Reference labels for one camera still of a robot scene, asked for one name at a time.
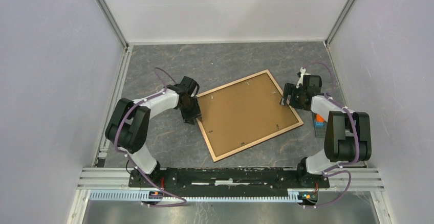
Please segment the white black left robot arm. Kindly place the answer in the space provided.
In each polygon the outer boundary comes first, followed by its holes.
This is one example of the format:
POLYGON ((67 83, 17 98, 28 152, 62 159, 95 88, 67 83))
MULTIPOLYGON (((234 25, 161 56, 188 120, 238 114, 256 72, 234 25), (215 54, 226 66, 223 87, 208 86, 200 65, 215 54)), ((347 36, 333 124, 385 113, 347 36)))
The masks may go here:
POLYGON ((166 85, 150 96, 135 100, 122 98, 117 102, 105 137, 134 164, 147 186, 154 187, 161 180, 160 164, 145 144, 150 120, 166 110, 177 109, 184 123, 194 125, 195 119, 201 117, 199 89, 194 79, 185 76, 181 82, 166 85))

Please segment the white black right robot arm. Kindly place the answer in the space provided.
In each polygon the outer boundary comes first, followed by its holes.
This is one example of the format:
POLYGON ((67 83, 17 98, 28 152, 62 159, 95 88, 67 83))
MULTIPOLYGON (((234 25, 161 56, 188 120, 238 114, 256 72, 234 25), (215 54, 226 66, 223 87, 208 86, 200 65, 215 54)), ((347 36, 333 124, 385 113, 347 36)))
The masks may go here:
POLYGON ((372 156, 371 123, 367 113, 353 111, 321 91, 318 75, 301 74, 296 84, 286 83, 281 105, 311 111, 326 122, 323 149, 297 165, 296 182, 309 187, 317 175, 327 176, 334 169, 366 162, 372 156))

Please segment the brown backing board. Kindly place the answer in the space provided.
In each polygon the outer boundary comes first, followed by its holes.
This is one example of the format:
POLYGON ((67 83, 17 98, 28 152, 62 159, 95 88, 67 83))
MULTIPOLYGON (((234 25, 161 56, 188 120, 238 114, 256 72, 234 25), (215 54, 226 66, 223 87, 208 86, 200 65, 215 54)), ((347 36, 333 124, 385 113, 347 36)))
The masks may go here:
POLYGON ((213 161, 302 126, 295 109, 281 105, 282 97, 269 70, 198 94, 198 124, 213 161))

